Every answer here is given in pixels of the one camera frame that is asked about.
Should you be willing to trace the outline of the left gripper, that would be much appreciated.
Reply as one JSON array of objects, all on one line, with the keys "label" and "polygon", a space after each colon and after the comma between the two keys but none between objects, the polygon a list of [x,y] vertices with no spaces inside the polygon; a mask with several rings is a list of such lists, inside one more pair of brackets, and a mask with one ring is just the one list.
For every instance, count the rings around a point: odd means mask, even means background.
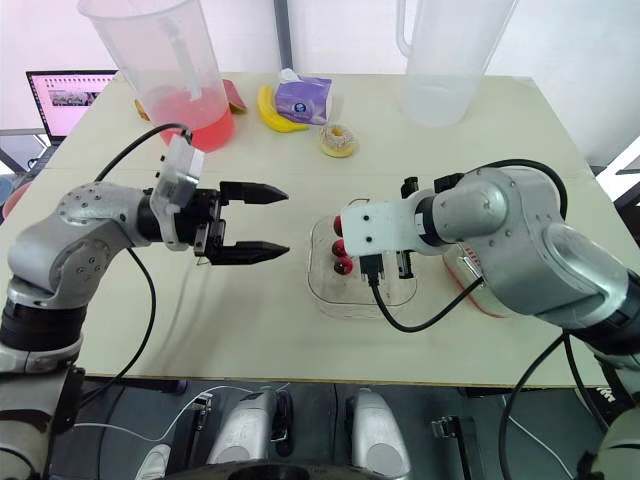
[{"label": "left gripper", "polygon": [[289,196],[272,185],[223,181],[220,191],[197,189],[180,210],[180,241],[193,248],[194,255],[212,265],[241,266],[274,260],[290,251],[286,246],[265,241],[242,241],[224,245],[226,221],[222,209],[229,201],[266,205],[288,200]]}]

